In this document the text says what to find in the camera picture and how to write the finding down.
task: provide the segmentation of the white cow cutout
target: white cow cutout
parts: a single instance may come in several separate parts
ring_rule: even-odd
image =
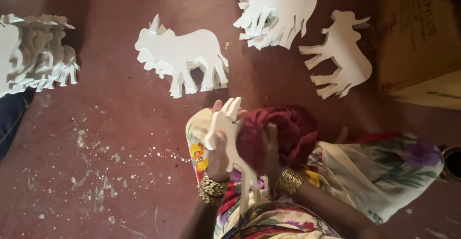
[[[229,158],[229,165],[226,171],[230,172],[233,168],[242,173],[242,197],[240,203],[240,214],[248,209],[248,200],[250,189],[253,192],[254,200],[261,199],[258,187],[258,177],[256,172],[248,165],[237,152],[236,139],[237,134],[242,127],[243,120],[237,120],[238,108],[240,107],[241,97],[236,99],[230,98],[224,104],[221,111],[214,112],[211,117],[210,129],[204,138],[205,147],[216,149],[216,137],[214,131],[216,128],[223,130],[227,135],[226,154]]]
[[[204,72],[200,91],[226,88],[229,63],[221,54],[218,39],[209,30],[201,29],[183,36],[159,26],[158,14],[149,29],[142,29],[135,44],[138,60],[145,62],[144,69],[155,69],[160,78],[172,75],[170,93],[173,98],[182,96],[182,84],[186,93],[196,93],[190,71],[197,67]]]
[[[306,34],[306,23],[316,5],[317,0],[242,0],[239,7],[244,13],[234,26],[245,28],[241,40],[256,36],[248,42],[250,47],[279,44],[290,49],[300,30],[302,37]]]
[[[338,69],[328,76],[311,76],[315,85],[330,84],[317,90],[317,94],[326,99],[336,94],[344,97],[350,88],[357,86],[370,78],[372,64],[357,46],[361,35],[355,29],[368,28],[366,22],[370,17],[357,20],[351,11],[342,12],[335,10],[331,18],[334,20],[330,28],[324,28],[326,34],[324,44],[317,46],[300,46],[301,54],[317,54],[314,58],[305,61],[306,67],[311,70],[321,61],[331,58]]]

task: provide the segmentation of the red floor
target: red floor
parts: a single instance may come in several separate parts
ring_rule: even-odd
[[[408,130],[438,144],[461,143],[461,112],[376,97],[374,76],[342,99],[316,95],[309,75],[335,66],[325,61],[309,72],[297,46],[322,43],[320,30],[334,9],[376,20],[376,0],[319,0],[307,35],[291,50],[262,51],[239,41],[241,30],[232,26],[241,14],[237,2],[0,0],[1,14],[67,16],[76,30],[63,43],[76,49],[82,66],[78,84],[36,95],[0,162],[0,238],[176,238],[197,188],[191,164],[171,155],[188,158],[185,124],[216,99],[242,96],[250,110],[305,106],[327,141],[348,126],[352,137]],[[176,35],[216,34],[230,63],[228,89],[172,99],[171,79],[142,68],[134,44],[157,13]],[[373,31],[362,31],[359,41],[372,61]],[[396,239],[459,238],[460,192],[457,184],[436,181],[408,207],[412,214],[401,210],[384,226]]]

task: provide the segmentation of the person's leg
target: person's leg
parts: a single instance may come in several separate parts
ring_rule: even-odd
[[[30,90],[7,94],[0,98],[0,160],[3,159],[13,143],[25,109],[32,98],[33,92]]]

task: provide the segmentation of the finger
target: finger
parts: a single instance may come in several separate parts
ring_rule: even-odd
[[[246,110],[246,109],[239,110],[239,112],[237,112],[237,121],[239,121],[240,119],[246,118],[247,115],[248,115],[248,110]]]
[[[216,134],[216,137],[218,138],[215,151],[216,152],[226,152],[226,145],[227,145],[226,133],[221,129],[216,129],[214,133]]]
[[[273,123],[268,123],[267,124],[267,131],[268,131],[268,137],[269,137],[269,140],[271,142],[273,141],[277,141],[277,136],[279,134],[278,130],[277,130],[277,125],[276,124],[273,124]]]
[[[265,129],[262,130],[261,138],[262,138],[262,145],[263,145],[264,152],[267,153],[267,144],[268,144],[269,139],[267,138],[267,132]]]
[[[213,113],[220,111],[223,108],[223,102],[221,100],[216,100],[213,105]]]

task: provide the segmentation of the white paint speck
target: white paint speck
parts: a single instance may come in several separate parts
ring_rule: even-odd
[[[432,234],[433,236],[437,237],[437,238],[440,238],[440,239],[449,239],[448,236],[444,235],[443,233],[439,233],[439,232],[434,232],[428,228],[426,228],[426,231],[428,231],[430,234]]]

